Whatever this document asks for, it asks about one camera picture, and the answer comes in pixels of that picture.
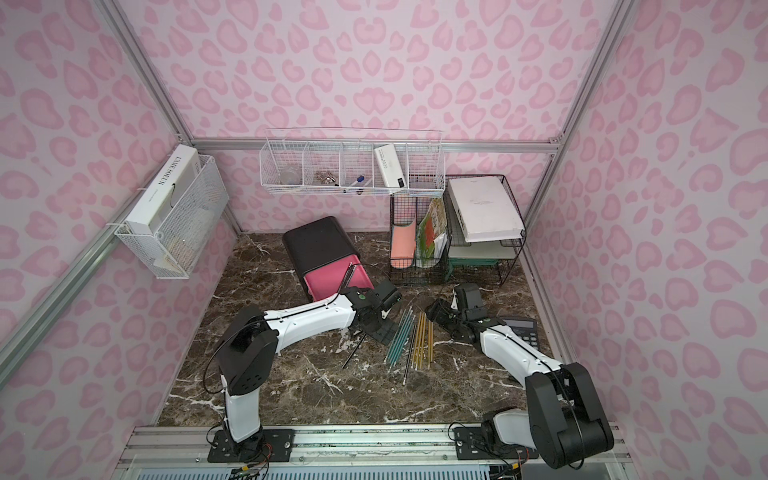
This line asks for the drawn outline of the pink top drawer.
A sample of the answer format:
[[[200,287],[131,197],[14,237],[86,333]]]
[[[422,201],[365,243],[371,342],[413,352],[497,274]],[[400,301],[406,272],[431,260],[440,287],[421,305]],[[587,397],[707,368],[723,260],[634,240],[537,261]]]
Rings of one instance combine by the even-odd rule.
[[[348,273],[351,277],[345,287],[373,289],[373,283],[362,265],[357,262],[351,268],[352,262],[340,260],[307,273],[303,280],[313,301],[323,300],[334,296]]]

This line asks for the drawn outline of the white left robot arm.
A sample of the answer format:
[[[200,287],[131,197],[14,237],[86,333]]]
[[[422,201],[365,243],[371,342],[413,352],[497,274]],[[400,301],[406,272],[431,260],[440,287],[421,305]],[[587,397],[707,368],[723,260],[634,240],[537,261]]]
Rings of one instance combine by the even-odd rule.
[[[388,345],[397,325],[388,318],[401,300],[389,281],[376,287],[345,287],[326,299],[284,310],[240,310],[213,355],[225,400],[223,426],[212,440],[209,463],[287,462],[296,431],[266,428],[260,418],[261,387],[283,349],[332,331],[361,331]]]

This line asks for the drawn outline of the black pink drawer cabinet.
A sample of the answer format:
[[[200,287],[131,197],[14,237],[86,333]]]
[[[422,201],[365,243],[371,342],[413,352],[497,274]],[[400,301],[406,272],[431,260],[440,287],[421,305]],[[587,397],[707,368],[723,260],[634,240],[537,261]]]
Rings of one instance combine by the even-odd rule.
[[[333,216],[287,231],[282,235],[282,242],[300,284],[311,301],[303,280],[307,273],[340,260],[362,265],[360,253]]]

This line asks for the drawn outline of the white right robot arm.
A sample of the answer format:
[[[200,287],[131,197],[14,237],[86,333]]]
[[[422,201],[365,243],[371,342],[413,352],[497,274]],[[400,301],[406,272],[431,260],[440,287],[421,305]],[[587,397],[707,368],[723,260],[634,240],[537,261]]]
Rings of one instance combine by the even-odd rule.
[[[525,390],[524,412],[499,410],[486,415],[475,430],[458,427],[455,443],[503,460],[523,459],[519,449],[532,449],[553,469],[579,468],[586,459],[614,448],[613,430],[588,370],[578,362],[548,357],[506,320],[490,316],[477,285],[455,287],[453,299],[435,300],[426,316],[452,340],[498,363]]]

